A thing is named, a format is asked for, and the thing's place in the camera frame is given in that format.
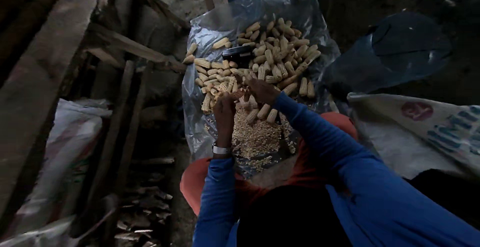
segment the shelled corn cob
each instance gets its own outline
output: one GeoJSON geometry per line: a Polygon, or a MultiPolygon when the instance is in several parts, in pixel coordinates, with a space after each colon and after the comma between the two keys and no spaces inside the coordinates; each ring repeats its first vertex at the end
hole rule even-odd
{"type": "MultiPolygon", "coordinates": [[[[244,77],[251,73],[258,79],[265,80],[278,87],[280,90],[288,87],[288,92],[296,90],[302,73],[315,61],[321,52],[316,44],[311,45],[310,40],[301,38],[302,32],[292,27],[291,21],[279,18],[276,22],[271,21],[262,30],[262,25],[256,22],[249,26],[245,33],[237,37],[238,46],[250,45],[255,47],[255,58],[250,61],[249,69],[238,69],[237,63],[224,60],[222,62],[209,62],[206,59],[195,58],[196,43],[192,43],[185,55],[186,64],[195,64],[198,78],[195,83],[201,87],[205,94],[205,100],[201,109],[205,114],[212,112],[212,108],[218,98],[224,92],[237,92],[245,88],[243,80],[235,75],[244,77]]],[[[213,44],[213,49],[231,47],[228,37],[221,38],[213,44]]],[[[301,96],[314,98],[315,92],[311,81],[302,78],[301,96]]],[[[261,117],[265,118],[268,111],[260,111],[261,117]]]]}

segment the blue sleeve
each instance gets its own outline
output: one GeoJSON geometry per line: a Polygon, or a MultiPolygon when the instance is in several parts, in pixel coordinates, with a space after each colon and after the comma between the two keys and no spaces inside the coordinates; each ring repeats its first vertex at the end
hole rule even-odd
{"type": "MultiPolygon", "coordinates": [[[[319,164],[327,165],[344,182],[349,191],[349,218],[361,224],[370,240],[385,245],[395,244],[396,238],[414,246],[475,246],[480,242],[479,231],[420,193],[305,105],[282,92],[273,107],[301,134],[310,152],[319,156],[319,164]]],[[[348,225],[342,225],[347,232],[348,225]]]]}
{"type": "Polygon", "coordinates": [[[193,247],[225,247],[235,224],[233,158],[213,159],[201,193],[193,247]]]}

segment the dried corn cob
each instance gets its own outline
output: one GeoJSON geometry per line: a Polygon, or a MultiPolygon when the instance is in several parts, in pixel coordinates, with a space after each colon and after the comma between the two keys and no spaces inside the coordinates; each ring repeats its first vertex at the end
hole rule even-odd
{"type": "Polygon", "coordinates": [[[260,29],[260,22],[255,22],[255,23],[253,23],[251,26],[249,26],[249,27],[245,30],[245,32],[247,32],[247,31],[255,31],[255,30],[257,30],[257,29],[260,29]]]}
{"type": "Polygon", "coordinates": [[[215,68],[215,69],[223,69],[223,64],[222,63],[219,63],[219,62],[212,62],[212,68],[215,68]]]}
{"type": "Polygon", "coordinates": [[[305,52],[307,51],[307,49],[308,49],[307,45],[300,46],[300,48],[297,49],[297,57],[302,57],[303,54],[305,54],[305,52]]]}
{"type": "Polygon", "coordinates": [[[280,37],[280,50],[281,51],[287,51],[287,47],[289,46],[289,41],[285,36],[280,37]]]}
{"type": "Polygon", "coordinates": [[[287,71],[283,62],[279,62],[276,66],[280,69],[280,72],[282,72],[282,78],[288,78],[289,77],[289,72],[287,71]]]}
{"type": "Polygon", "coordinates": [[[286,78],[282,82],[280,82],[278,85],[276,85],[279,89],[283,89],[286,86],[292,84],[293,82],[297,81],[298,75],[294,75],[292,77],[286,78]]]}
{"type": "Polygon", "coordinates": [[[275,119],[277,118],[278,113],[279,111],[277,109],[272,109],[268,114],[267,122],[272,124],[275,123],[275,119]]]}
{"type": "Polygon", "coordinates": [[[313,51],[309,54],[308,58],[306,58],[303,63],[310,65],[316,58],[320,57],[321,52],[318,50],[313,51]]]}
{"type": "Polygon", "coordinates": [[[307,93],[308,93],[307,85],[308,85],[307,78],[306,77],[302,78],[301,83],[300,83],[300,90],[299,90],[300,96],[306,96],[307,95],[307,93]]]}
{"type": "Polygon", "coordinates": [[[233,87],[232,87],[232,92],[237,92],[239,85],[237,84],[237,79],[232,79],[233,80],[233,87]]]}
{"type": "Polygon", "coordinates": [[[273,36],[275,36],[275,38],[280,37],[280,32],[278,31],[277,28],[272,29],[272,34],[273,34],[273,36]]]}
{"type": "Polygon", "coordinates": [[[265,66],[258,68],[258,79],[265,80],[265,66]]]}
{"type": "Polygon", "coordinates": [[[223,69],[224,69],[224,70],[230,69],[230,65],[229,65],[229,61],[228,61],[228,60],[222,61],[222,64],[223,64],[223,69]]]}
{"type": "Polygon", "coordinates": [[[250,42],[250,39],[238,38],[237,42],[239,45],[243,45],[250,42]]]}
{"type": "Polygon", "coordinates": [[[268,61],[265,61],[263,63],[263,68],[265,69],[265,73],[267,74],[268,72],[271,72],[272,71],[272,67],[270,66],[270,64],[268,64],[268,61]]]}
{"type": "Polygon", "coordinates": [[[203,87],[204,86],[204,82],[200,79],[200,78],[195,78],[195,84],[203,87]]]}
{"type": "Polygon", "coordinates": [[[272,50],[272,56],[275,61],[278,61],[279,59],[279,54],[280,54],[280,48],[279,47],[273,47],[272,50]]]}
{"type": "Polygon", "coordinates": [[[312,81],[308,82],[307,97],[310,98],[310,99],[315,98],[315,87],[314,87],[314,83],[312,81]]]}
{"type": "Polygon", "coordinates": [[[305,51],[305,53],[303,53],[303,55],[301,57],[303,59],[306,59],[310,56],[311,53],[313,53],[317,49],[318,49],[318,45],[312,45],[305,51]]]}
{"type": "Polygon", "coordinates": [[[200,80],[201,80],[202,82],[205,82],[205,81],[208,80],[208,76],[206,76],[205,74],[203,74],[203,73],[201,73],[201,72],[198,73],[198,77],[200,78],[200,80]]]}
{"type": "Polygon", "coordinates": [[[277,81],[282,80],[282,71],[280,71],[279,67],[275,64],[272,65],[272,74],[277,81]]]}
{"type": "Polygon", "coordinates": [[[285,69],[288,72],[288,76],[292,77],[295,75],[295,69],[293,69],[292,63],[290,61],[285,62],[285,69]]]}
{"type": "Polygon", "coordinates": [[[236,82],[237,82],[237,79],[230,79],[230,82],[228,83],[228,87],[226,88],[226,90],[231,93],[233,89],[233,84],[235,84],[236,82]]]}
{"type": "Polygon", "coordinates": [[[255,41],[260,35],[260,30],[255,30],[255,32],[250,36],[251,41],[255,41]]]}
{"type": "Polygon", "coordinates": [[[207,75],[207,71],[204,68],[202,68],[201,66],[195,65],[195,69],[197,69],[197,71],[199,73],[207,75]]]}
{"type": "Polygon", "coordinates": [[[264,104],[260,111],[258,111],[257,117],[261,120],[265,119],[268,115],[268,112],[270,111],[270,105],[264,104]]]}
{"type": "Polygon", "coordinates": [[[254,49],[253,54],[255,55],[255,57],[258,57],[258,56],[264,55],[266,50],[267,50],[267,46],[262,45],[261,47],[254,49]]]}
{"type": "Polygon", "coordinates": [[[278,79],[275,78],[275,76],[273,75],[266,75],[265,76],[265,82],[267,82],[268,84],[275,84],[278,82],[278,79]]]}
{"type": "Polygon", "coordinates": [[[310,44],[309,39],[300,39],[300,40],[296,40],[295,42],[293,42],[294,47],[301,47],[303,45],[308,45],[308,44],[310,44]]]}
{"type": "Polygon", "coordinates": [[[273,26],[275,26],[275,21],[272,21],[267,24],[267,32],[271,31],[273,29],[273,26]]]}
{"type": "Polygon", "coordinates": [[[297,70],[295,70],[295,74],[299,76],[301,73],[303,73],[303,71],[307,70],[307,68],[308,64],[306,62],[303,62],[302,64],[300,64],[300,66],[298,66],[297,70]]]}
{"type": "Polygon", "coordinates": [[[203,68],[207,68],[207,69],[210,69],[210,66],[211,66],[210,62],[207,61],[206,59],[195,59],[193,62],[196,65],[199,65],[199,66],[201,66],[203,68]]]}
{"type": "Polygon", "coordinates": [[[269,64],[274,64],[272,51],[270,49],[265,50],[265,57],[269,64]]]}
{"type": "Polygon", "coordinates": [[[238,71],[238,69],[230,68],[230,71],[231,71],[232,74],[234,74],[234,75],[240,75],[240,76],[242,75],[242,74],[238,71]]]}
{"type": "Polygon", "coordinates": [[[185,59],[183,59],[182,63],[183,64],[191,64],[193,63],[195,60],[195,56],[194,55],[188,55],[185,57],[185,59]]]}
{"type": "Polygon", "coordinates": [[[265,46],[267,47],[267,49],[270,49],[270,50],[272,50],[272,51],[273,51],[273,47],[274,47],[274,46],[273,46],[273,45],[271,45],[270,43],[268,43],[268,42],[265,42],[265,46]]]}
{"type": "Polygon", "coordinates": [[[295,37],[300,38],[302,36],[302,32],[296,28],[293,29],[293,32],[295,33],[295,37]]]}
{"type": "Polygon", "coordinates": [[[185,55],[185,57],[188,57],[188,56],[192,55],[195,52],[195,50],[197,50],[197,43],[191,43],[190,47],[187,50],[187,54],[185,55]]]}
{"type": "Polygon", "coordinates": [[[210,69],[207,71],[207,75],[211,76],[213,74],[218,74],[219,72],[217,71],[217,69],[210,69]]]}
{"type": "Polygon", "coordinates": [[[207,86],[208,84],[213,84],[213,83],[218,82],[218,81],[219,80],[215,78],[215,79],[211,79],[211,80],[208,80],[208,81],[204,81],[203,84],[205,86],[207,86]]]}
{"type": "Polygon", "coordinates": [[[250,113],[246,118],[247,124],[252,125],[255,123],[255,119],[257,118],[258,111],[259,111],[258,109],[253,109],[252,111],[250,111],[250,113]]]}
{"type": "Polygon", "coordinates": [[[246,43],[246,44],[242,44],[242,46],[255,47],[255,42],[249,42],[249,43],[246,43]]]}
{"type": "Polygon", "coordinates": [[[255,97],[253,95],[250,95],[250,98],[248,99],[248,104],[250,109],[257,109],[258,108],[258,103],[255,100],[255,97]]]}
{"type": "Polygon", "coordinates": [[[289,84],[288,86],[286,86],[284,89],[283,89],[283,92],[285,92],[285,94],[287,96],[289,96],[293,90],[295,90],[297,88],[298,84],[297,83],[292,83],[292,84],[289,84]]]}
{"type": "Polygon", "coordinates": [[[203,103],[201,104],[201,110],[204,113],[210,112],[210,101],[212,99],[213,99],[212,94],[208,92],[207,95],[205,95],[205,99],[203,99],[203,103]]]}
{"type": "Polygon", "coordinates": [[[253,59],[253,63],[261,64],[267,60],[266,55],[261,55],[253,59]]]}
{"type": "Polygon", "coordinates": [[[228,37],[222,38],[222,39],[219,40],[218,42],[214,43],[213,46],[212,46],[212,48],[213,48],[213,49],[220,48],[220,47],[224,46],[228,41],[229,41],[229,38],[228,38],[228,37]]]}

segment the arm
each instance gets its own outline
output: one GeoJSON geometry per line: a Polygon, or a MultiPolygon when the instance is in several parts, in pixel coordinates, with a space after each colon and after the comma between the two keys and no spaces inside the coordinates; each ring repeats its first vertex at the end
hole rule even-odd
{"type": "MultiPolygon", "coordinates": [[[[213,108],[220,148],[230,148],[235,104],[226,94],[213,108]]],[[[225,247],[235,224],[235,175],[231,154],[214,154],[200,198],[200,213],[193,234],[194,247],[225,247]]]]}
{"type": "MultiPolygon", "coordinates": [[[[305,105],[282,93],[274,108],[285,114],[321,163],[345,183],[354,220],[363,219],[363,223],[401,235],[417,246],[474,246],[480,242],[480,233],[473,227],[420,193],[350,135],[305,105]]],[[[337,196],[334,189],[329,191],[337,196]]]]}

